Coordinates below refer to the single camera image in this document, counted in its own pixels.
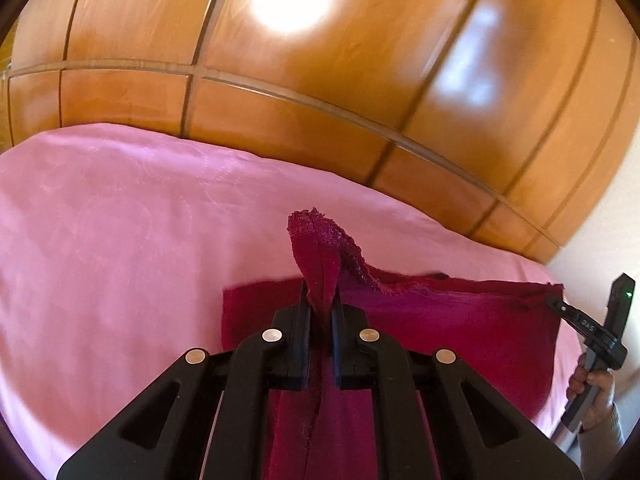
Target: silver rivet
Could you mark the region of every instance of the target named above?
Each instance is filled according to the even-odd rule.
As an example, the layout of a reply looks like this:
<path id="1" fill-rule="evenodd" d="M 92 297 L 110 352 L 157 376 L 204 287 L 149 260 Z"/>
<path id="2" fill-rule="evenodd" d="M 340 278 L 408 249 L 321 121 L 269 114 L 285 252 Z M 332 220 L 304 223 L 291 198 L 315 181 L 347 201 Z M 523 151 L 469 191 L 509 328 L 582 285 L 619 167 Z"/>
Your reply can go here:
<path id="1" fill-rule="evenodd" d="M 373 328 L 366 328 L 360 331 L 360 339 L 368 343 L 373 343 L 380 339 L 380 332 Z"/>
<path id="2" fill-rule="evenodd" d="M 185 355 L 185 359 L 190 365 L 197 365 L 204 361 L 207 355 L 204 353 L 204 350 L 200 350 L 196 348 L 195 350 L 189 350 L 187 355 Z"/>
<path id="3" fill-rule="evenodd" d="M 444 365 L 450 365 L 455 362 L 456 355 L 448 348 L 443 348 L 436 352 L 436 359 Z"/>
<path id="4" fill-rule="evenodd" d="M 276 341 L 280 341 L 280 339 L 282 339 L 282 332 L 277 328 L 270 328 L 262 332 L 262 339 L 264 339 L 267 343 L 275 343 Z"/>

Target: pink bedsheet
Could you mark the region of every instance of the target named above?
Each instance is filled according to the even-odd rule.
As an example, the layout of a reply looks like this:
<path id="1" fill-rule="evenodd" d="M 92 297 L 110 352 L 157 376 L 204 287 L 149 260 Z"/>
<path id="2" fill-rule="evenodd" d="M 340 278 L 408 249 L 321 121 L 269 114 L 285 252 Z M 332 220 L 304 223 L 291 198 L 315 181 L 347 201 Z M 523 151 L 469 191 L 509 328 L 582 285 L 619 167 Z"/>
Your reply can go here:
<path id="1" fill-rule="evenodd" d="M 298 276 L 317 207 L 402 274 L 553 282 L 334 174 L 126 126 L 44 132 L 0 156 L 0 412 L 47 479 L 185 349 L 222 350 L 222 292 Z M 561 324 L 549 434 L 580 347 Z"/>

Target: folded garment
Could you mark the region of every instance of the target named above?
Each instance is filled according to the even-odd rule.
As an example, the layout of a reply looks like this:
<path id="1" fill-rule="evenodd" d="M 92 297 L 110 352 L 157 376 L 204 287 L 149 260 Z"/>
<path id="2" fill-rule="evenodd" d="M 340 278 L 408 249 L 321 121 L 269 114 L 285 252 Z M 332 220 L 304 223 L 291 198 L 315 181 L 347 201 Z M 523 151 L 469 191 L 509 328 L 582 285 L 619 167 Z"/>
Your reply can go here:
<path id="1" fill-rule="evenodd" d="M 293 255 L 314 309 L 310 379 L 302 392 L 271 392 L 263 478 L 378 477 L 370 392 L 334 384 L 330 308 L 364 309 L 372 327 L 410 350 L 450 348 L 526 417 L 545 404 L 560 320 L 544 304 L 561 285 L 473 282 L 444 274 L 401 276 L 369 266 L 360 248 L 315 209 L 289 218 Z M 222 341 L 233 349 L 295 303 L 302 278 L 245 285 L 224 293 Z"/>

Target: knit sweater sleeve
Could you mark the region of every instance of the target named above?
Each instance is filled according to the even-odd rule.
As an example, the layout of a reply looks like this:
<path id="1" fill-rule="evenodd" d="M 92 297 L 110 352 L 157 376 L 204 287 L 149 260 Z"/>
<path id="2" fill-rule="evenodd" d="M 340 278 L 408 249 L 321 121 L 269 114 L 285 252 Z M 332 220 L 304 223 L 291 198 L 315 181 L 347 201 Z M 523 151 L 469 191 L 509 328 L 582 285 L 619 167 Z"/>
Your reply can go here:
<path id="1" fill-rule="evenodd" d="M 578 434 L 580 469 L 585 480 L 594 480 L 622 448 L 624 438 L 617 407 L 611 414 L 589 431 Z"/>

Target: hand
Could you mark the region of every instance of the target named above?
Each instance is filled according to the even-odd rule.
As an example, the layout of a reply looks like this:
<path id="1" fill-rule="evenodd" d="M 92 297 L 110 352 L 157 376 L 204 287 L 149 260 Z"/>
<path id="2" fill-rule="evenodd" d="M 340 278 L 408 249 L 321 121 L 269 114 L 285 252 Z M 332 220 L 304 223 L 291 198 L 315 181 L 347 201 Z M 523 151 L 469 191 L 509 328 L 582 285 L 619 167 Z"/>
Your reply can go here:
<path id="1" fill-rule="evenodd" d="M 584 391 L 584 384 L 590 384 L 600 389 L 593 404 L 586 410 L 582 418 L 582 429 L 589 431 L 605 420 L 613 410 L 614 379 L 611 372 L 596 370 L 587 372 L 584 369 L 586 354 L 578 359 L 578 366 L 569 379 L 569 387 L 566 390 L 566 398 L 573 400 Z"/>

